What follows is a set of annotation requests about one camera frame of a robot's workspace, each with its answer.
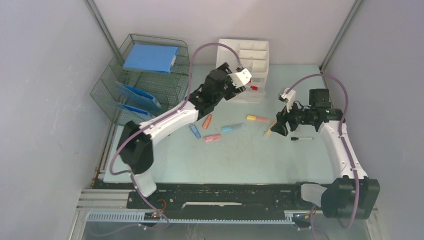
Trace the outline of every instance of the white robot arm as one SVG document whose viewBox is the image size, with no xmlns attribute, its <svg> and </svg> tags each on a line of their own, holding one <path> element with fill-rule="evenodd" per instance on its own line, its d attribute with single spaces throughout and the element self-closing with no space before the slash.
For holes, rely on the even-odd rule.
<svg viewBox="0 0 424 240">
<path fill-rule="evenodd" d="M 156 184 L 149 172 L 154 161 L 153 147 L 177 129 L 211 113 L 222 99 L 229 100 L 243 92 L 252 75 L 246 68 L 237 68 L 237 71 L 231 72 L 225 62 L 212 70 L 204 84 L 190 93 L 188 101 L 181 102 L 149 121 L 139 124 L 130 121 L 124 126 L 119 146 L 135 132 L 148 127 L 129 141 L 119 154 L 128 170 L 134 174 L 134 180 L 145 197 L 156 190 Z"/>
<path fill-rule="evenodd" d="M 342 111 L 332 108 L 328 89 L 311 89 L 307 108 L 295 103 L 296 92 L 284 89 L 278 98 L 286 102 L 284 109 L 277 113 L 277 122 L 271 131 L 287 136 L 289 131 L 296 130 L 299 125 L 312 125 L 322 138 L 327 150 L 334 176 L 334 182 L 329 186 L 318 183 L 300 182 L 299 201 L 306 201 L 322 208 L 327 218 L 349 218 L 352 214 L 355 191 L 359 192 L 359 202 L 356 212 L 357 219 L 367 219 L 380 192 L 376 179 L 369 179 L 362 169 L 348 137 L 346 123 L 342 123 L 339 133 Z M 354 162 L 360 189 L 355 189 L 355 176 L 350 164 Z"/>
</svg>

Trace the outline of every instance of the white wall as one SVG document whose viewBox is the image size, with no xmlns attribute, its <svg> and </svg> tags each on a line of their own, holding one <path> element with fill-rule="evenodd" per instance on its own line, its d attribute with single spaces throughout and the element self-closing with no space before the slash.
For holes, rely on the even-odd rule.
<svg viewBox="0 0 424 240">
<path fill-rule="evenodd" d="M 82 0 L 0 2 L 0 238 L 65 239 L 108 121 L 89 96 L 112 58 Z"/>
<path fill-rule="evenodd" d="M 328 70 L 349 92 L 349 138 L 390 239 L 423 239 L 424 1 L 365 1 Z M 329 84 L 338 107 L 344 99 Z"/>
<path fill-rule="evenodd" d="M 271 64 L 322 63 L 354 0 L 96 0 L 116 44 L 128 34 L 184 40 L 190 53 L 220 38 L 270 41 Z M 196 64 L 215 64 L 216 48 Z"/>
</svg>

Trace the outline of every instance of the table surface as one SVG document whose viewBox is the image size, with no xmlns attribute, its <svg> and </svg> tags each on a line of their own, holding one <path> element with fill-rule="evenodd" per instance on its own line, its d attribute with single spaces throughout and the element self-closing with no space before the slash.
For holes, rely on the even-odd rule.
<svg viewBox="0 0 424 240">
<path fill-rule="evenodd" d="M 214 66 L 196 66 L 193 88 L 203 83 Z M 315 65 L 272 65 L 266 81 L 266 95 L 261 103 L 231 103 L 222 100 L 212 112 L 208 129 L 202 128 L 204 119 L 195 123 L 202 137 L 222 134 L 212 142 L 197 139 L 189 126 L 184 126 L 160 141 L 153 149 L 154 162 L 150 171 L 156 183 L 196 184 L 281 184 L 297 181 L 332 183 L 333 171 L 325 145 L 313 126 L 300 126 L 284 137 L 275 132 L 264 137 L 271 123 L 246 120 L 246 115 L 276 118 L 285 103 L 277 100 L 282 88 L 289 88 L 297 80 L 320 73 Z M 309 89 L 324 88 L 320 77 L 299 84 L 296 100 L 307 105 Z M 221 127 L 245 123 L 246 128 L 229 133 Z M 121 126 L 117 128 L 109 158 L 116 152 Z M 291 141 L 290 137 L 313 137 L 313 140 Z M 128 174 L 112 176 L 108 164 L 103 181 L 129 183 Z M 121 158 L 114 171 L 126 169 Z"/>
</svg>

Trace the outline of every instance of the wire basket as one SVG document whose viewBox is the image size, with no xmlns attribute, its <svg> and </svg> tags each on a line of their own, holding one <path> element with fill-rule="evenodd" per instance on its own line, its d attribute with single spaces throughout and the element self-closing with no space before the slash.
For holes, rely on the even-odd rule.
<svg viewBox="0 0 424 240">
<path fill-rule="evenodd" d="M 130 34 L 119 48 L 124 60 L 127 59 L 135 44 L 178 47 L 178 55 L 169 74 L 123 68 L 123 63 L 118 57 L 113 57 L 90 95 L 107 117 L 114 124 L 121 126 L 129 121 L 139 123 L 145 119 L 118 104 L 132 105 L 122 91 L 117 90 L 116 82 L 153 95 L 160 103 L 162 112 L 175 107 L 183 100 L 189 84 L 189 51 L 184 41 Z"/>
</svg>

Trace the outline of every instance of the marker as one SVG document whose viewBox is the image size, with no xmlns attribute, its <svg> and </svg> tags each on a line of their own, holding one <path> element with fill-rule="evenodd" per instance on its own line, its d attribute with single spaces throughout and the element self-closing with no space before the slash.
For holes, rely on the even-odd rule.
<svg viewBox="0 0 424 240">
<path fill-rule="evenodd" d="M 212 114 L 209 114 L 204 120 L 204 123 L 201 127 L 204 129 L 207 129 L 209 127 L 209 124 L 211 123 L 211 120 L 212 120 Z"/>
<path fill-rule="evenodd" d="M 246 124 L 244 123 L 239 123 L 239 124 L 234 124 L 231 126 L 224 126 L 221 128 L 221 131 L 223 131 L 224 133 L 229 133 L 233 130 L 237 130 L 237 129 L 244 129 L 246 127 Z"/>
<path fill-rule="evenodd" d="M 253 115 L 247 115 L 246 119 L 251 120 L 251 121 L 264 122 L 264 123 L 268 123 L 270 121 L 269 118 L 260 117 L 260 116 L 253 116 Z"/>
<path fill-rule="evenodd" d="M 202 137 L 200 135 L 198 128 L 194 124 L 190 124 L 190 129 L 193 132 L 193 134 L 196 136 L 196 138 L 200 139 Z"/>
<path fill-rule="evenodd" d="M 297 141 L 297 140 L 313 140 L 314 138 L 311 136 L 305 136 L 305 137 L 291 137 L 292 141 Z"/>
<path fill-rule="evenodd" d="M 207 143 L 207 142 L 211 142 L 211 141 L 214 141 L 214 140 L 218 140 L 221 137 L 222 137 L 222 135 L 218 133 L 218 134 L 214 134 L 214 135 L 205 136 L 203 138 L 203 140 L 204 140 L 205 143 Z"/>
</svg>

